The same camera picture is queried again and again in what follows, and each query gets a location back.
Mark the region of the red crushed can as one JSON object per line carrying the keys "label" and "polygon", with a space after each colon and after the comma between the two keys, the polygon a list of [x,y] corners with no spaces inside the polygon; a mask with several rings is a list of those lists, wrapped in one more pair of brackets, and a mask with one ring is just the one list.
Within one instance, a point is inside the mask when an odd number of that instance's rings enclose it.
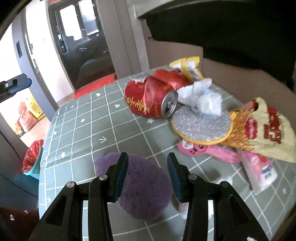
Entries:
{"label": "red crushed can", "polygon": [[127,83],[125,100],[136,115],[169,118],[177,106],[178,94],[168,83],[149,75]]}

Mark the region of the red foil wrapper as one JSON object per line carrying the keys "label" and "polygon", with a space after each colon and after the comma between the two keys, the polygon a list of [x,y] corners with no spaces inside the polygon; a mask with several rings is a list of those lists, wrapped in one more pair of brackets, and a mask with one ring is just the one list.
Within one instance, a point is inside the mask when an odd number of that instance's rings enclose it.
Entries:
{"label": "red foil wrapper", "polygon": [[189,85],[187,77],[178,69],[171,71],[159,69],[156,70],[152,76],[169,84],[174,90],[179,90],[180,88]]}

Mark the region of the cream red snack bag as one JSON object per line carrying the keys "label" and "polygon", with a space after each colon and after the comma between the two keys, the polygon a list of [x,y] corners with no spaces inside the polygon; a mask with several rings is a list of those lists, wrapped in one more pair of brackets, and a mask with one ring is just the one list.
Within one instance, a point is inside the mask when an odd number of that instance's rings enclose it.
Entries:
{"label": "cream red snack bag", "polygon": [[234,109],[233,129],[225,146],[295,163],[295,132],[290,121],[257,97]]}

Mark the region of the pink toy brush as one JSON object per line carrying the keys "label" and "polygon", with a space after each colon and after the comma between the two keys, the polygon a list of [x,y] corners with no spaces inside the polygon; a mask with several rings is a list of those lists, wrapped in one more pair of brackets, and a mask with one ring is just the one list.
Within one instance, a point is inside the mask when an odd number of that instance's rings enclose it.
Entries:
{"label": "pink toy brush", "polygon": [[207,154],[230,164],[237,164],[240,162],[236,152],[222,148],[218,145],[204,146],[182,140],[178,143],[177,147],[180,152],[190,157]]}

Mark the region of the yellow snack wrapper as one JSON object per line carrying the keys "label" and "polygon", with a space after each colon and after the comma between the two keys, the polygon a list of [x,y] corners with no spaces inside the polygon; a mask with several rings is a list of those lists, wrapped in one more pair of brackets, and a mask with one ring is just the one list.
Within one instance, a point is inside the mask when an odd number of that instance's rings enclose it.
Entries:
{"label": "yellow snack wrapper", "polygon": [[169,64],[171,68],[179,69],[189,80],[190,83],[203,80],[204,77],[199,70],[200,57],[184,57]]}

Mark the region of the green checkered tablecloth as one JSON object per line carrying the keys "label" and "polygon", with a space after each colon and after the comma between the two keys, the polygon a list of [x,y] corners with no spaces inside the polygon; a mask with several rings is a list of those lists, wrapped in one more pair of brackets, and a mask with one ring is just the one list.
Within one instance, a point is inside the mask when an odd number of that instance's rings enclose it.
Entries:
{"label": "green checkered tablecloth", "polygon": [[169,120],[133,114],[123,94],[128,81],[122,78],[56,111],[40,163],[39,214],[46,212],[68,182],[92,181],[127,152],[122,195],[108,206],[114,239],[181,240],[186,221],[178,213],[167,173],[167,155],[173,152],[206,181],[229,179],[267,237],[273,237],[295,206],[295,164],[273,159],[277,179],[254,194],[241,164],[207,154],[189,157],[178,150],[180,139]]}

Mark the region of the pink tissue packet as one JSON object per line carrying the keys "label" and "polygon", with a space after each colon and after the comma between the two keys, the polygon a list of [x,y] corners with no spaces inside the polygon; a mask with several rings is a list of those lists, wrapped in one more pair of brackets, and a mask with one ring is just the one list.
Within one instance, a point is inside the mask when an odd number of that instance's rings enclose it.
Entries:
{"label": "pink tissue packet", "polygon": [[272,161],[265,156],[249,151],[242,151],[238,153],[238,159],[245,169],[255,195],[266,190],[278,178]]}

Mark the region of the red bag teal bin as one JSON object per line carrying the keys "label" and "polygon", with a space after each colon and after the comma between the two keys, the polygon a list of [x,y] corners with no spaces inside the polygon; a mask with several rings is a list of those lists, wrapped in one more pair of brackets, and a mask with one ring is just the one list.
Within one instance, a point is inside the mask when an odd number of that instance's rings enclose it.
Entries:
{"label": "red bag teal bin", "polygon": [[22,173],[37,180],[40,178],[40,162],[43,154],[44,140],[36,140],[26,151],[22,162]]}

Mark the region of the purple fluffy cloth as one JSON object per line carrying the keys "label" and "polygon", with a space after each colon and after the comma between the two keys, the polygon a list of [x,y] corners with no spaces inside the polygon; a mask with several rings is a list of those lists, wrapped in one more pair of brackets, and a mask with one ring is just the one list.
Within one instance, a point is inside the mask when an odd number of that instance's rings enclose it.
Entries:
{"label": "purple fluffy cloth", "polygon": [[167,173],[149,160],[128,154],[128,170],[121,196],[121,209],[135,219],[151,220],[163,214],[173,195]]}

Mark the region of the red doormat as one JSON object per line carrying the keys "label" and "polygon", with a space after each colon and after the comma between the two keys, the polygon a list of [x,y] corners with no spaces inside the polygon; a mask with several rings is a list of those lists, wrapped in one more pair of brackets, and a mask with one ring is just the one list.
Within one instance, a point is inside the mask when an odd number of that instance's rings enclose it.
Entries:
{"label": "red doormat", "polygon": [[117,76],[115,73],[102,77],[98,80],[95,80],[92,83],[87,84],[84,87],[81,87],[78,90],[76,90],[74,92],[74,99],[77,99],[85,94],[93,92],[94,90],[97,90],[103,86],[114,83],[116,80],[117,80]]}

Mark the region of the yellow red boxes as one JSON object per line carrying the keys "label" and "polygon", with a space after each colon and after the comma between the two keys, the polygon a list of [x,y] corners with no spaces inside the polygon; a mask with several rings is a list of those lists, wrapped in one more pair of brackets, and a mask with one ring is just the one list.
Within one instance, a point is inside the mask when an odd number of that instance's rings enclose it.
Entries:
{"label": "yellow red boxes", "polygon": [[46,116],[33,96],[20,103],[18,114],[19,118],[14,124],[13,131],[19,136],[27,133],[38,121]]}

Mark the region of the black hanging cloth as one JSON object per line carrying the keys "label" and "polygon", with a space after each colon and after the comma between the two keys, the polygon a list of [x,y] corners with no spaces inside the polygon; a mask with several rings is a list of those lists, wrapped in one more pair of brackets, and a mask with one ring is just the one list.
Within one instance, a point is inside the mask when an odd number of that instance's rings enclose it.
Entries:
{"label": "black hanging cloth", "polygon": [[184,6],[147,16],[156,41],[200,46],[210,60],[263,70],[293,89],[295,12]]}

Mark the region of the round silver glitter pad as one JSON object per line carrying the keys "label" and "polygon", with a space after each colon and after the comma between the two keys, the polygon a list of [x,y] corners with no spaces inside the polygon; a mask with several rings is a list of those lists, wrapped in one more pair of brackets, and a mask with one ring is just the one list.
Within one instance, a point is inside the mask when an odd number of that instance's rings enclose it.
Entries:
{"label": "round silver glitter pad", "polygon": [[171,126],[183,140],[209,146],[220,144],[230,136],[233,118],[226,110],[220,116],[208,117],[182,106],[172,115]]}

